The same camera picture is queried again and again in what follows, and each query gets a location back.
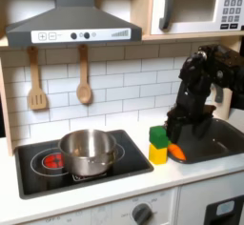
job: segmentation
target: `knob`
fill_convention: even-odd
[[[73,32],[73,33],[71,34],[71,38],[72,38],[72,39],[76,39],[76,38],[77,38],[77,34],[76,34],[75,32]]]
[[[89,39],[89,38],[90,38],[90,34],[89,34],[88,32],[85,32],[85,33],[84,33],[84,37],[85,37],[86,39]]]
[[[132,211],[132,217],[138,225],[145,225],[152,215],[153,212],[147,204],[139,204]]]

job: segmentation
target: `stainless steel pot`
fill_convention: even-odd
[[[115,162],[115,138],[98,130],[69,133],[59,141],[58,148],[64,156],[64,165],[70,174],[102,174]]]

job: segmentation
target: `red burner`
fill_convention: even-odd
[[[61,153],[53,153],[44,158],[43,164],[47,168],[59,169],[64,167],[63,156]]]

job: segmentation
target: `microwave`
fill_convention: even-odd
[[[153,0],[151,34],[242,31],[243,0]]]

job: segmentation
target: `microwave keypad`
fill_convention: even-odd
[[[221,22],[225,24],[221,24],[220,28],[222,30],[228,29],[237,29],[238,22],[240,20],[241,7],[243,4],[243,0],[225,0],[224,1],[224,9],[223,16],[221,18]]]

